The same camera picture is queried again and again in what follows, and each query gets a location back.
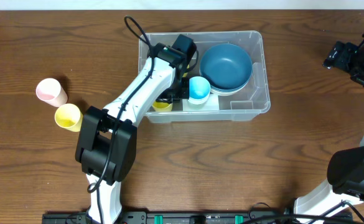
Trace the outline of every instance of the plastic bin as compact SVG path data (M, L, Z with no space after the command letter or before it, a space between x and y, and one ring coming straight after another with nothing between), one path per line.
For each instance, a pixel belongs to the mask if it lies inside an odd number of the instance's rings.
M152 45L158 42L172 45L179 34L194 40L200 52L197 66L189 73L190 77L199 75L200 61L205 51L218 44L235 44L245 49L252 58L253 74L248 84L231 96L219 96L219 110L183 111L182 102L175 102L170 112L156 112L153 108L146 113L152 123L173 121L250 121L258 114L270 109L270 97L266 65L264 62L263 40L256 31L194 32L194 33L151 33L147 34ZM139 41L139 72L147 59L148 46ZM197 60L194 55L191 65Z

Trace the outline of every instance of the clear storage box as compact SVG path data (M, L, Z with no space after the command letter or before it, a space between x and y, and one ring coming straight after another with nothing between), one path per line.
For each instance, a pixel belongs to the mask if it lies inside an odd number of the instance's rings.
M264 62L263 40L256 31L194 32L194 33L151 33L147 34L152 45L163 43L172 45L179 34L186 35L197 45L199 58L194 55L191 65L198 59L197 66L189 73L199 75L200 61L205 51L218 44L235 44L245 49L251 56L253 73L248 84L231 96L219 96L219 110L183 110L182 101L175 102L170 112L156 112L153 108L146 113L152 123L173 121L249 121L270 109L270 97L266 65ZM139 41L139 72L147 59L148 46Z

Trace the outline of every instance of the green tape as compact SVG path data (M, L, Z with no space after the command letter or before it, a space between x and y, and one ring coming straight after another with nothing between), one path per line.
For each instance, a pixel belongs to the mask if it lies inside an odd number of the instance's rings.
M235 224L241 224L244 222L244 217L242 215L236 215Z
M154 217L154 224L162 224L162 215L156 215Z

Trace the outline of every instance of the wooden tabletop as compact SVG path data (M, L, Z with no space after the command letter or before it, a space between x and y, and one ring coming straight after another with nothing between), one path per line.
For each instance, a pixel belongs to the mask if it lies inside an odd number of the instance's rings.
M364 11L2 11L0 223L40 223L43 213L90 206L74 159L78 133L55 124L56 108L38 100L35 87L57 78L83 111L114 100L138 69L126 14L146 32L259 31L271 108L249 122L144 119L123 205L283 207L326 178L333 153L358 146L364 88L322 62L337 40L360 43Z

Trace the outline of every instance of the pink cup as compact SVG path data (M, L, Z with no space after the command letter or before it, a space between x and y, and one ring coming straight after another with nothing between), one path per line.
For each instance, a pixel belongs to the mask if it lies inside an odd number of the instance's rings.
M64 105L68 100L62 86L54 78L46 78L40 81L35 93L40 100L56 107Z

